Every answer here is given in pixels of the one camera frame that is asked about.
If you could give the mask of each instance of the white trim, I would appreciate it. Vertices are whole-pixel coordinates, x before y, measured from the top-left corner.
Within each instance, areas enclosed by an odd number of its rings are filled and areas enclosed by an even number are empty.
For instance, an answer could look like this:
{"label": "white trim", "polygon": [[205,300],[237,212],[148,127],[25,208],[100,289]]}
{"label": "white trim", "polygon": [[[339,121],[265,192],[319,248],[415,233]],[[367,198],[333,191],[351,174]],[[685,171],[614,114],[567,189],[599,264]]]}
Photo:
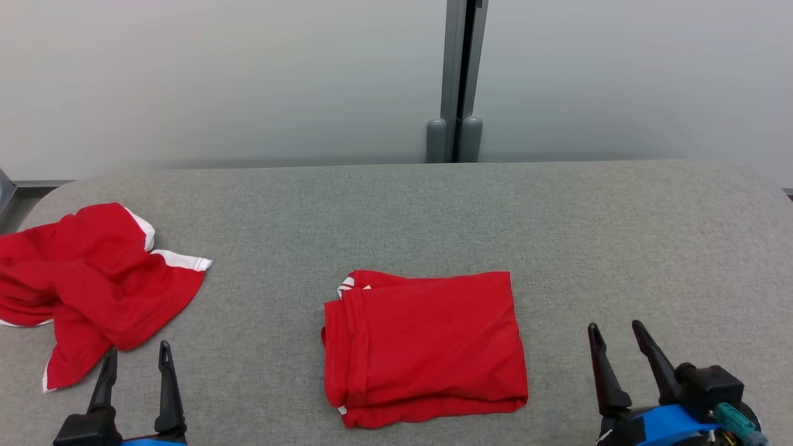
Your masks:
{"label": "white trim", "polygon": [[46,394],[48,394],[48,393],[50,393],[50,392],[52,392],[54,390],[58,390],[58,389],[48,389],[47,388],[47,384],[48,384],[48,381],[49,381],[49,379],[47,378],[47,369],[49,368],[49,362],[50,362],[50,360],[47,359],[47,365],[44,366],[44,377],[41,378],[41,391],[43,391]]}
{"label": "white trim", "polygon": [[50,324],[50,323],[52,323],[52,319],[47,319],[46,321],[40,322],[40,323],[35,324],[35,325],[16,325],[16,324],[12,324],[10,322],[6,322],[6,321],[3,321],[2,319],[0,319],[0,325],[5,325],[7,327],[38,327],[38,326],[45,325],[45,324]]}
{"label": "white trim", "polygon": [[344,282],[342,282],[342,284],[336,288],[336,293],[339,294],[339,299],[342,298],[342,291],[352,290],[353,286],[355,286],[355,278],[347,276],[347,278],[344,279]]}
{"label": "white trim", "polygon": [[145,221],[143,218],[140,218],[137,215],[135,215],[134,212],[127,209],[125,206],[122,207],[124,207],[124,209],[126,209],[127,212],[129,212],[129,214],[132,215],[132,218],[135,219],[135,223],[138,224],[140,230],[143,231],[144,234],[146,234],[146,242],[144,245],[144,249],[147,252],[151,251],[154,248],[154,226],[152,226],[148,221]]}
{"label": "white trim", "polygon": [[212,266],[212,260],[203,257],[183,256],[165,249],[155,249],[151,254],[162,256],[169,267],[187,268],[194,271],[206,271]]}

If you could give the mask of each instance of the crumpled red shirt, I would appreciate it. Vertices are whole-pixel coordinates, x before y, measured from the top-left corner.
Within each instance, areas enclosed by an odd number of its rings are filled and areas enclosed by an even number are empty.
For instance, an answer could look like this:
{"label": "crumpled red shirt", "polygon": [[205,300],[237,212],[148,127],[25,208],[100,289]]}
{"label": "crumpled red shirt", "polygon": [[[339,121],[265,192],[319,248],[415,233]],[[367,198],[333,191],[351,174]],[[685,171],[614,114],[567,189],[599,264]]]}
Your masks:
{"label": "crumpled red shirt", "polygon": [[55,325],[44,392],[78,382],[113,345],[142,344],[193,299],[212,261],[153,249],[154,235],[106,203],[0,236],[0,324]]}

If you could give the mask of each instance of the gray table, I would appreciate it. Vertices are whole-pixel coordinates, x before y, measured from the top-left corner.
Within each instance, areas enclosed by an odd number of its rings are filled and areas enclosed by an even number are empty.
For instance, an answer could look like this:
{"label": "gray table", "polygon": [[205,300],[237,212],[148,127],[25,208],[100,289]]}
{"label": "gray table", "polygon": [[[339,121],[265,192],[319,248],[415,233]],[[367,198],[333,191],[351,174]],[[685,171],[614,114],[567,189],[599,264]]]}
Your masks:
{"label": "gray table", "polygon": [[[215,260],[193,302],[119,356],[126,436],[152,432],[168,339],[188,439],[221,444],[593,444],[586,327],[597,321],[634,404],[657,391],[630,321],[677,364],[719,363],[772,440],[793,436],[793,204],[720,163],[469,164],[159,171],[70,183],[25,227],[118,201],[158,248]],[[346,430],[325,400],[322,304],[353,268],[512,272],[529,373],[513,414]],[[0,327],[3,444],[49,444],[97,370],[42,394],[52,327]]]}

